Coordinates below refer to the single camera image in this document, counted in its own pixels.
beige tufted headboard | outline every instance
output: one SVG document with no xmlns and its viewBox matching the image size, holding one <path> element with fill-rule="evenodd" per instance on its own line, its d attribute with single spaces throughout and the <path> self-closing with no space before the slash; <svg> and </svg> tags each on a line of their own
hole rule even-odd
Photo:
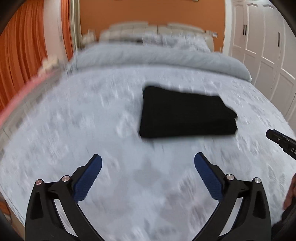
<svg viewBox="0 0 296 241">
<path fill-rule="evenodd" d="M 139 35 L 143 33 L 155 33 L 165 35 L 179 34 L 195 34 L 202 35 L 211 50 L 214 51 L 213 37 L 206 34 L 201 28 L 180 23 L 168 23 L 167 25 L 149 25 L 148 22 L 125 22 L 113 24 L 108 30 L 104 30 L 100 34 L 100 41 L 120 40 L 131 35 Z"/>
</svg>

black folded cloth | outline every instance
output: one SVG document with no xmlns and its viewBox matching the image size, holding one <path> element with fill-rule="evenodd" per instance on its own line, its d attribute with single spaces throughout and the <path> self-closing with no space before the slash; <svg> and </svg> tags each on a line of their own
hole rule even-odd
<svg viewBox="0 0 296 241">
<path fill-rule="evenodd" d="M 181 93 L 157 86 L 143 90 L 142 138 L 235 134 L 237 114 L 220 96 Z"/>
</svg>

blue rubber pad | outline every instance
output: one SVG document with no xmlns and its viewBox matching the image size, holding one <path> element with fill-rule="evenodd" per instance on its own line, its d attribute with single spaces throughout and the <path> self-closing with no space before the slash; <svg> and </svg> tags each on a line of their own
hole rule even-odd
<svg viewBox="0 0 296 241">
<path fill-rule="evenodd" d="M 85 199 L 101 169 L 102 158 L 97 155 L 74 186 L 73 199 L 76 203 Z"/>
<path fill-rule="evenodd" d="M 207 161 L 205 161 L 199 153 L 197 153 L 194 157 L 194 165 L 211 197 L 215 200 L 221 201 L 223 199 L 222 184 L 210 168 Z"/>
</svg>

white wardrobe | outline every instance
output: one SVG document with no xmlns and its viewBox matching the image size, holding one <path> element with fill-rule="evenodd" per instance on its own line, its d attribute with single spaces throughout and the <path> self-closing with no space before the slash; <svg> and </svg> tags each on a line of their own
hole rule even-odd
<svg viewBox="0 0 296 241">
<path fill-rule="evenodd" d="M 296 37 L 268 0 L 233 0 L 230 55 L 296 132 Z"/>
</svg>

silver bolt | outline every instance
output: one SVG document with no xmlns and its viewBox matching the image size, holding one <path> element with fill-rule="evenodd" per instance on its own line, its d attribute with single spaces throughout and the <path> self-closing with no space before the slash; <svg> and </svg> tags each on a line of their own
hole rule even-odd
<svg viewBox="0 0 296 241">
<path fill-rule="evenodd" d="M 35 182 L 36 185 L 40 185 L 41 183 L 42 183 L 42 180 L 41 180 L 41 179 L 38 179 L 38 180 Z"/>
<path fill-rule="evenodd" d="M 232 174 L 227 174 L 226 178 L 227 178 L 229 181 L 232 181 L 232 180 L 234 180 L 234 175 L 232 175 Z"/>
<path fill-rule="evenodd" d="M 63 182 L 67 182 L 67 181 L 69 181 L 70 180 L 70 177 L 69 176 L 63 176 L 62 177 L 62 181 Z"/>
<path fill-rule="evenodd" d="M 256 182 L 256 183 L 261 183 L 261 179 L 258 178 L 258 177 L 256 177 L 256 178 L 255 178 L 255 182 Z"/>
</svg>

